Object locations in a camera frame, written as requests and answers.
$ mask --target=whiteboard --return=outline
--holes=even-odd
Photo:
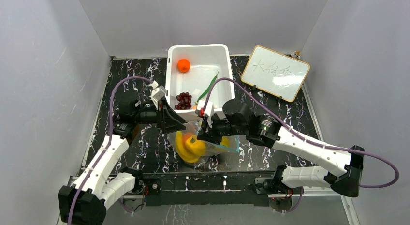
[[[310,65],[266,47],[256,46],[242,73],[242,82],[293,102]]]

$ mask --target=red grapes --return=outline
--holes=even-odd
[[[175,105],[174,108],[175,110],[189,110],[191,109],[191,100],[192,100],[192,95],[190,93],[185,92],[185,93],[180,93],[179,95],[176,96],[176,100],[179,102],[178,105]]]

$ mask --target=white wall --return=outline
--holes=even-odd
[[[301,50],[327,0],[80,0],[110,56],[166,57],[173,45]]]
[[[56,224],[109,56],[78,0],[0,0],[1,224]]]
[[[410,0],[329,0],[302,58],[324,139],[359,145],[397,165],[397,184],[361,189],[353,201],[360,224],[410,220]],[[365,158],[363,184],[386,183],[393,171]]]

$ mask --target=floor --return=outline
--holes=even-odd
[[[243,84],[240,80],[248,59],[249,56],[232,56],[231,64],[234,80],[245,87],[247,91],[251,91],[251,86]],[[115,84],[128,76],[139,75],[155,79],[160,85],[165,85],[165,72],[166,58],[112,61],[111,71],[94,130],[93,141],[86,160],[87,165],[101,146],[107,133],[108,102]],[[116,98],[121,97],[127,91],[135,92],[136,97],[140,100],[149,100],[150,88],[140,80],[125,82],[118,88]],[[279,100],[277,97],[260,90],[253,91],[252,95],[296,130],[317,138],[312,116],[302,89],[292,103]],[[255,113],[264,113],[261,108],[237,87],[235,87],[235,96],[247,103]],[[121,157],[113,173],[117,173],[125,166],[139,169],[143,172],[187,172],[275,170],[278,165],[294,167],[312,165],[309,161],[296,157],[293,154],[257,147],[243,138],[240,139],[239,154],[223,153],[218,156],[212,156],[205,166],[194,169],[186,165],[179,158],[178,154],[174,152],[173,147],[168,143],[166,136],[160,134],[155,125],[141,125],[140,129],[139,136],[135,138],[131,147]]]

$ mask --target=whiteboard wooden frame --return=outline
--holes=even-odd
[[[269,51],[271,51],[271,52],[275,52],[275,53],[277,53],[277,54],[279,54],[279,55],[282,55],[282,56],[287,57],[287,58],[290,58],[290,59],[292,59],[292,60],[294,60],[294,61],[298,61],[298,62],[300,62],[300,63],[306,64],[306,65],[308,66],[308,70],[306,71],[306,74],[305,74],[305,76],[304,76],[302,82],[300,83],[299,89],[296,91],[296,94],[295,94],[295,96],[293,97],[293,99],[291,99],[291,100],[288,99],[288,100],[287,100],[287,99],[285,99],[285,98],[282,97],[282,99],[285,100],[285,101],[287,101],[287,102],[290,102],[290,103],[293,102],[293,101],[295,100],[296,96],[297,96],[297,93],[300,91],[300,88],[302,87],[302,84],[303,84],[303,82],[305,81],[306,76],[307,76],[308,73],[309,73],[310,65],[309,65],[308,63],[306,63],[306,62],[303,62],[303,61],[301,61],[301,60],[298,60],[298,59],[295,59],[295,58],[286,56],[286,55],[284,55],[284,54],[282,54],[282,53],[279,53],[279,52],[274,51],[274,50],[272,50],[272,49],[269,49],[269,48],[267,48],[267,47],[263,47],[263,46],[260,46],[260,45],[255,46],[255,48],[254,48],[253,51],[252,51],[251,56],[249,57],[248,63],[247,63],[246,66],[245,66],[245,70],[243,71],[243,73],[242,73],[242,75],[241,75],[241,81],[242,81],[243,83],[245,83],[245,84],[248,84],[248,85],[251,85],[251,86],[255,86],[255,88],[257,88],[257,89],[259,89],[259,90],[262,90],[262,91],[264,91],[264,92],[267,92],[267,93],[269,93],[269,94],[271,94],[271,95],[274,95],[274,96],[276,96],[276,97],[278,97],[278,98],[281,98],[281,96],[280,96],[280,95],[276,95],[276,94],[274,94],[274,93],[272,93],[272,92],[269,92],[269,91],[267,91],[267,90],[265,90],[265,89],[262,89],[262,88],[258,87],[256,84],[252,84],[252,83],[249,83],[249,82],[246,82],[246,81],[243,80],[243,76],[244,76],[245,71],[246,71],[247,68],[248,68],[248,64],[250,63],[250,60],[251,60],[251,58],[252,58],[252,56],[253,56],[253,54],[254,54],[256,48],[258,48],[258,47],[263,48],[263,49],[266,49],[266,50],[269,50]]]

